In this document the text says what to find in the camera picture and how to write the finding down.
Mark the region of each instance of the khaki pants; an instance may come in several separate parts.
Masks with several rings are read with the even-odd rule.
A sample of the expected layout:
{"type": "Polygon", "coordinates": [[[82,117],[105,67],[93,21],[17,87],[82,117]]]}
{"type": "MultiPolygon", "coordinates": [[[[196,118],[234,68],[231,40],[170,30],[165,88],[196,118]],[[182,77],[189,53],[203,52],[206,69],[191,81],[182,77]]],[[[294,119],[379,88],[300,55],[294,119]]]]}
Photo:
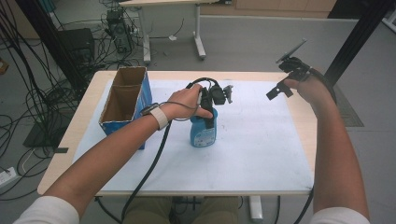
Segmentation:
{"type": "MultiPolygon", "coordinates": [[[[129,205],[124,224],[170,224],[171,197],[136,197],[129,205]]],[[[236,224],[237,197],[205,197],[192,224],[236,224]]]]}

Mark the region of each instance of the white sleeve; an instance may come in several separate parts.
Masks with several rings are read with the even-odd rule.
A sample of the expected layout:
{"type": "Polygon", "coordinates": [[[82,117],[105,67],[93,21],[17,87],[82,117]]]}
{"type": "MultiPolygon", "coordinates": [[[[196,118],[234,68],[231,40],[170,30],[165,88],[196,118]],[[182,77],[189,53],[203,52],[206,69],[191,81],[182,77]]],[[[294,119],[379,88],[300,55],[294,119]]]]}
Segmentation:
{"type": "Polygon", "coordinates": [[[14,224],[21,223],[78,224],[79,217],[76,208],[67,201],[57,197],[43,196],[36,199],[14,222],[14,224]]]}
{"type": "Polygon", "coordinates": [[[332,207],[316,212],[309,224],[370,224],[370,221],[350,208],[332,207]]]}

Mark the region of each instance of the hand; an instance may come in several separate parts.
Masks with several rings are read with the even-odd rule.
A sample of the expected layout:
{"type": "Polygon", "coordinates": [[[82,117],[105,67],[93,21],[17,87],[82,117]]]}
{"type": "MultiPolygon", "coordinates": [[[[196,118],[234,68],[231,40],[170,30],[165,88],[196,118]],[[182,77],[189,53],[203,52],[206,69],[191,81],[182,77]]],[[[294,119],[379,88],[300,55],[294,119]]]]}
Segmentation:
{"type": "Polygon", "coordinates": [[[332,96],[326,86],[315,76],[310,76],[305,81],[285,79],[284,83],[288,87],[297,90],[314,108],[325,103],[333,102],[332,96]]]}
{"type": "Polygon", "coordinates": [[[180,103],[190,108],[187,108],[186,106],[183,105],[166,103],[164,105],[161,105],[161,110],[169,120],[188,119],[194,115],[206,119],[212,118],[213,117],[212,113],[210,113],[205,109],[202,109],[197,104],[198,95],[201,88],[202,88],[201,85],[195,84],[190,89],[175,91],[168,100],[169,102],[180,103]]]}

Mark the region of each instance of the blue box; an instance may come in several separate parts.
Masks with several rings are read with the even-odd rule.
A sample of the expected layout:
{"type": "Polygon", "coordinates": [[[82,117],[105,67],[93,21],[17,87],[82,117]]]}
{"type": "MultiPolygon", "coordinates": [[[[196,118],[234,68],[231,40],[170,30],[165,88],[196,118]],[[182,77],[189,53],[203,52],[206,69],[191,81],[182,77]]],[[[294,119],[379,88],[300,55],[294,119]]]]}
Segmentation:
{"type": "Polygon", "coordinates": [[[146,67],[122,67],[108,93],[99,124],[106,135],[141,117],[140,111],[152,104],[146,67]]]}

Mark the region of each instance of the blue plastic bottle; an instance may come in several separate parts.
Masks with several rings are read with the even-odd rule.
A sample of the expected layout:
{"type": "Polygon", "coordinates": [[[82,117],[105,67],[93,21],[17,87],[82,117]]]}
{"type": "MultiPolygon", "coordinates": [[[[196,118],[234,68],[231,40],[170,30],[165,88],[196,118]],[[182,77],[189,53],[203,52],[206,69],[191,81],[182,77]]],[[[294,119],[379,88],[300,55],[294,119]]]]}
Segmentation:
{"type": "Polygon", "coordinates": [[[207,129],[205,120],[199,119],[196,116],[191,117],[192,122],[190,131],[190,142],[193,147],[208,147],[215,143],[217,134],[217,117],[218,111],[213,108],[214,128],[207,129]]]}

